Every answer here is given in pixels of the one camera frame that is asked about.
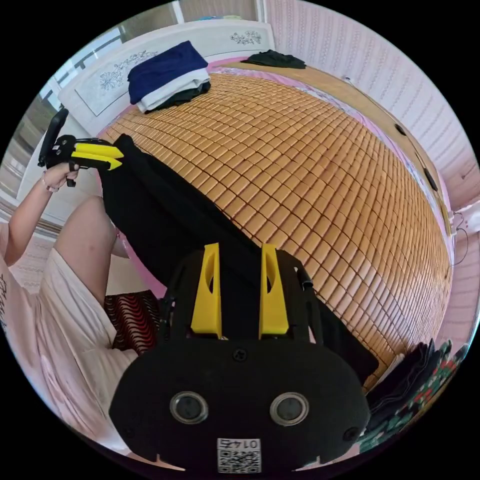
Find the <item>printed number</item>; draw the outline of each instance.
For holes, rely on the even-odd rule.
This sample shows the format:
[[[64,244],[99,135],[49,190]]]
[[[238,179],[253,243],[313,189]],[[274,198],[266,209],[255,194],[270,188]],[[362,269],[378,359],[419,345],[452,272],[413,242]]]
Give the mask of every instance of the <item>printed number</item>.
[[[229,440],[228,438],[222,438],[220,440],[220,446],[224,449],[257,449],[259,443],[256,440]]]

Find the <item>floral carving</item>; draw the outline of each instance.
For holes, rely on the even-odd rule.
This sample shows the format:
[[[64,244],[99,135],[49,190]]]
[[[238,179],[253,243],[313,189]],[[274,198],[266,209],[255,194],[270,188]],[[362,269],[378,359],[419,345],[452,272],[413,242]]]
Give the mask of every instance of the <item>floral carving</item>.
[[[121,63],[113,65],[113,71],[106,71],[100,75],[100,88],[102,90],[113,90],[124,83],[125,73],[139,63],[157,55],[156,51],[140,51],[133,53]]]
[[[239,35],[237,32],[235,32],[230,36],[230,40],[233,40],[237,44],[254,45],[255,43],[259,44],[262,42],[262,36],[255,30],[247,30],[245,35]]]

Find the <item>bracelet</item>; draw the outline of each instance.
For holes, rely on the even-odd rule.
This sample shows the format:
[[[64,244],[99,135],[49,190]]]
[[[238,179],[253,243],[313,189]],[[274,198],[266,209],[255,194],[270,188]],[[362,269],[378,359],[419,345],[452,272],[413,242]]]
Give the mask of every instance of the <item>bracelet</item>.
[[[41,174],[41,181],[43,182],[43,184],[45,185],[45,188],[48,192],[51,192],[51,193],[55,193],[55,192],[58,192],[59,189],[54,187],[54,186],[49,186],[47,185],[47,182],[45,181],[45,173],[46,173],[46,170],[43,171],[43,173]]]

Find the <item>screw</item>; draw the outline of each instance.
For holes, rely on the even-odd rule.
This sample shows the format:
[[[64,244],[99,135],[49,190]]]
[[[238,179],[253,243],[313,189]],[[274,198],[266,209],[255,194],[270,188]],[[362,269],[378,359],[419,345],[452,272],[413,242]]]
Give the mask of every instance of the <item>screw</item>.
[[[247,359],[247,351],[244,350],[243,348],[237,348],[233,352],[233,359],[236,362],[244,362]]]
[[[359,429],[356,426],[353,426],[343,434],[343,440],[345,442],[351,442],[358,435],[358,433]]]

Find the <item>black cloth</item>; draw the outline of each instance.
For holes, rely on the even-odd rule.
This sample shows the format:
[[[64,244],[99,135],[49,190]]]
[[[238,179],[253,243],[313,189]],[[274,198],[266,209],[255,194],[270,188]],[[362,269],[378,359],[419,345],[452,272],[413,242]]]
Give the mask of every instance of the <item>black cloth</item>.
[[[165,100],[159,106],[155,107],[152,110],[147,110],[145,113],[149,114],[150,112],[154,112],[155,110],[163,110],[168,109],[169,107],[178,107],[179,105],[186,104],[195,97],[206,94],[210,90],[210,87],[210,82],[206,81],[197,88],[187,88],[187,90],[179,91],[177,93],[174,93],[168,100]]]
[[[433,340],[428,346],[420,343],[407,354],[385,380],[367,394],[371,417],[366,431],[376,429],[407,404],[449,354],[450,350],[435,350]]]
[[[378,368],[378,361],[323,302],[318,300],[318,306],[323,341],[349,365],[356,365],[356,374],[363,385]],[[150,290],[107,295],[103,307],[117,331],[113,348],[133,349],[142,355],[157,344],[161,314],[159,302]]]
[[[142,152],[131,137],[122,134],[114,145],[124,155],[123,165],[99,172],[103,202],[139,259],[168,286],[177,265],[188,254],[218,242],[224,335],[232,339],[256,337],[261,249],[206,195],[168,165]],[[326,305],[319,304],[323,345],[341,356],[363,384],[377,369],[377,359]]]
[[[267,67],[283,67],[286,69],[304,69],[305,62],[293,55],[284,55],[275,50],[261,51],[250,55],[246,60],[241,61],[244,64],[265,65]]]

